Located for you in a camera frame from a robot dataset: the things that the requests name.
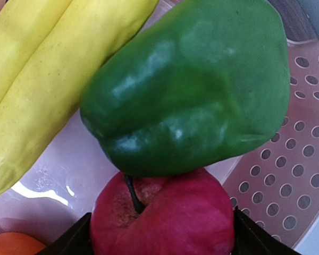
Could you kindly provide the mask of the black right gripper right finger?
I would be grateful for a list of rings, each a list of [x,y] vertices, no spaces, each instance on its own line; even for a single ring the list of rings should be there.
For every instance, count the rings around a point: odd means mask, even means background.
[[[238,206],[234,211],[235,241],[232,255],[300,255],[263,230]]]

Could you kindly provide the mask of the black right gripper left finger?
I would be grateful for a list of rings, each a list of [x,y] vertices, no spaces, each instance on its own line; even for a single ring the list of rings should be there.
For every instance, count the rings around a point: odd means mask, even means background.
[[[91,213],[88,212],[37,255],[92,255],[93,249],[89,234],[90,219]]]

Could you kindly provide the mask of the pink perforated plastic basket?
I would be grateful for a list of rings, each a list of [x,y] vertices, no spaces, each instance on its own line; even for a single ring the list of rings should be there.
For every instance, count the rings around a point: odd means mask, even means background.
[[[291,100],[282,127],[265,145],[208,171],[234,206],[282,243],[299,248],[319,230],[319,1],[272,1],[282,16]],[[75,114],[32,169],[0,196],[0,233],[49,244],[92,210],[116,173]],[[317,239],[308,254],[319,254]]]

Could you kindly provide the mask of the red toy apple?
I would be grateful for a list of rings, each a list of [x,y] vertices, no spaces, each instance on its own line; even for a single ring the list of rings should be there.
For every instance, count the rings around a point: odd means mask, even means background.
[[[99,194],[90,220],[95,254],[230,254],[234,216],[220,182],[201,168],[164,178],[134,178],[134,209],[123,174]]]

